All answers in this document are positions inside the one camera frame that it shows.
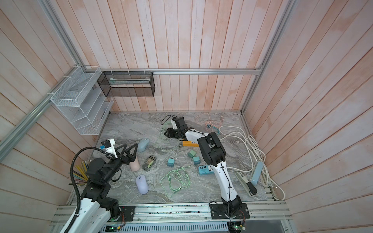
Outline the light green USB charger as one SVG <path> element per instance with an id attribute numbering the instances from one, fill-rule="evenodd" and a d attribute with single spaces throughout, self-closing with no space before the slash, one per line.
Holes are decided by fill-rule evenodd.
<path id="1" fill-rule="evenodd" d="M 190 150 L 188 153 L 187 153 L 187 155 L 188 155 L 188 157 L 190 157 L 190 158 L 193 158 L 193 157 L 195 157 L 196 156 L 196 154 L 197 154 L 197 152 L 196 151 L 194 151 L 194 150 Z"/>

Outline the light blue mouse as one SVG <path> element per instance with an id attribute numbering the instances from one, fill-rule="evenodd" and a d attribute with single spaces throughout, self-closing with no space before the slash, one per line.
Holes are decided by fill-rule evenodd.
<path id="1" fill-rule="evenodd" d="M 139 142 L 138 142 L 138 149 L 137 151 L 138 152 L 144 152 L 147 148 L 147 146 L 149 145 L 150 143 L 150 140 L 148 138 L 142 138 Z"/>

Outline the pink pencil cup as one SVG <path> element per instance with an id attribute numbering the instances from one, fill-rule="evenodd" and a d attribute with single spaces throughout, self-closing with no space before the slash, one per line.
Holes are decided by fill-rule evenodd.
<path id="1" fill-rule="evenodd" d="M 87 161 L 82 161 L 78 165 L 74 165 L 72 170 L 72 177 L 77 184 L 77 186 L 83 186 L 87 184 L 89 176 L 87 175 L 88 163 Z"/>

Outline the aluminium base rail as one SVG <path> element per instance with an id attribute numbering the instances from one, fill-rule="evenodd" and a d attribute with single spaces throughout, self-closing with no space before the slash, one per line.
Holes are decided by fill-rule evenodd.
<path id="1" fill-rule="evenodd" d="M 292 215 L 285 202 L 253 201 L 245 202 L 250 220 L 292 219 Z M 131 223 L 166 223 L 181 221 L 213 221 L 209 203 L 162 203 L 136 204 L 134 218 Z"/>

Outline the blue power strip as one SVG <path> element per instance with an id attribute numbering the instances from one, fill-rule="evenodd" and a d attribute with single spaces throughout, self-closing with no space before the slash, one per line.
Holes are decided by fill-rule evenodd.
<path id="1" fill-rule="evenodd" d="M 212 166 L 210 165 L 203 165 L 198 167 L 198 172 L 200 175 L 210 175 L 213 174 L 214 171 L 212 169 Z"/>

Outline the pink mouse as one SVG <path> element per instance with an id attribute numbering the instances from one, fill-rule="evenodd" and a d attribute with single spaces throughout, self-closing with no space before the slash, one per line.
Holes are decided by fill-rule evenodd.
<path id="1" fill-rule="evenodd" d="M 129 166 L 132 172 L 139 171 L 141 168 L 138 158 L 136 158 L 133 162 L 131 162 Z"/>

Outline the blue stapler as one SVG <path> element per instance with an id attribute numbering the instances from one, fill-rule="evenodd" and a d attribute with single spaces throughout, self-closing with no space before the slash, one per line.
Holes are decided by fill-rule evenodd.
<path id="1" fill-rule="evenodd" d="M 252 173 L 251 173 L 251 176 L 250 176 L 250 183 L 253 186 L 256 186 L 259 179 L 260 179 L 260 176 L 261 176 L 261 173 L 262 173 L 262 170 L 263 170 L 263 165 L 264 165 L 263 162 L 258 161 L 252 169 Z"/>

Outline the camouflage green device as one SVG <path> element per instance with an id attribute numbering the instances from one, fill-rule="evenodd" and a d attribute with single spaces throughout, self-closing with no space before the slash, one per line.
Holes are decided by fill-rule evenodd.
<path id="1" fill-rule="evenodd" d="M 145 162 L 143 163 L 142 165 L 142 169 L 145 170 L 145 171 L 148 171 L 151 169 L 151 167 L 154 165 L 156 161 L 156 157 L 155 156 L 149 156 Z"/>

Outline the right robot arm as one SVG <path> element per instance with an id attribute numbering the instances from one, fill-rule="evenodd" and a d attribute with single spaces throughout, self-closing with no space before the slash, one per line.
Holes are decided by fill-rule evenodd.
<path id="1" fill-rule="evenodd" d="M 172 127 L 168 128 L 164 135 L 180 141 L 190 141 L 198 144 L 202 157 L 217 178 L 224 213 L 231 218 L 239 213 L 242 208 L 242 201 L 236 192 L 226 165 L 226 150 L 215 132 L 203 133 L 192 127 L 188 127 L 184 117 L 173 116 Z"/>

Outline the orange power strip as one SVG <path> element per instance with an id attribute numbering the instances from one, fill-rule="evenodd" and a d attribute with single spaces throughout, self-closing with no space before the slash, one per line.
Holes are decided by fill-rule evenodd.
<path id="1" fill-rule="evenodd" d="M 199 147 L 198 143 L 193 143 L 191 141 L 183 141 L 183 147 Z"/>

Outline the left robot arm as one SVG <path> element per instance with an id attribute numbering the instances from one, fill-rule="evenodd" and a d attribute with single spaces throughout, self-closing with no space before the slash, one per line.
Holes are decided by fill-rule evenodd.
<path id="1" fill-rule="evenodd" d="M 116 182 L 113 177 L 117 172 L 121 172 L 122 165 L 129 165 L 137 158 L 138 144 L 127 147 L 123 144 L 114 148 L 114 153 L 109 153 L 104 148 L 85 147 L 79 150 L 74 156 L 71 168 L 71 182 L 74 188 L 77 205 L 75 212 L 71 215 L 62 233 L 98 233 L 111 219 L 119 220 L 117 230 L 125 226 L 126 222 L 133 221 L 134 206 L 120 208 L 117 199 L 107 196 L 110 191 L 110 182 Z M 80 194 L 78 186 L 73 177 L 73 168 L 76 159 L 86 150 L 96 150 L 104 154 L 109 162 L 102 158 L 96 158 L 88 166 L 87 184 Z"/>

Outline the beige black stapler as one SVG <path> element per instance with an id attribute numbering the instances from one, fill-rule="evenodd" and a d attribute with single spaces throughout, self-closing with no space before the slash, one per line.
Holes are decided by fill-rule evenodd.
<path id="1" fill-rule="evenodd" d="M 239 182 L 245 189 L 245 191 L 250 195 L 254 196 L 257 194 L 256 187 L 244 176 L 244 174 L 240 171 L 236 172 L 236 177 L 238 178 Z"/>

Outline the teal USB charger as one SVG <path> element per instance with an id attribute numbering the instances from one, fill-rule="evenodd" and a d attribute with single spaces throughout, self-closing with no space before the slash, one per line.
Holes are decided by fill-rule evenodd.
<path id="1" fill-rule="evenodd" d="M 199 156 L 194 156 L 193 157 L 193 163 L 195 165 L 199 165 L 201 163 L 200 157 Z"/>

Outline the lavender wireless mouse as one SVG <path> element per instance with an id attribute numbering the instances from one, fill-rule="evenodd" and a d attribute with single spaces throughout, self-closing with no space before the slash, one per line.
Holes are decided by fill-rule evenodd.
<path id="1" fill-rule="evenodd" d="M 145 175 L 139 175 L 136 177 L 136 185 L 140 194 L 145 195 L 149 192 L 149 185 Z"/>

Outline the black mesh basket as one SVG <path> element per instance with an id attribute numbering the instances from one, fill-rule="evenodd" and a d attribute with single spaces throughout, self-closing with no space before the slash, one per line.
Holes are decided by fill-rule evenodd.
<path id="1" fill-rule="evenodd" d="M 152 98 L 155 93 L 153 74 L 144 71 L 104 71 L 98 85 L 110 98 Z"/>

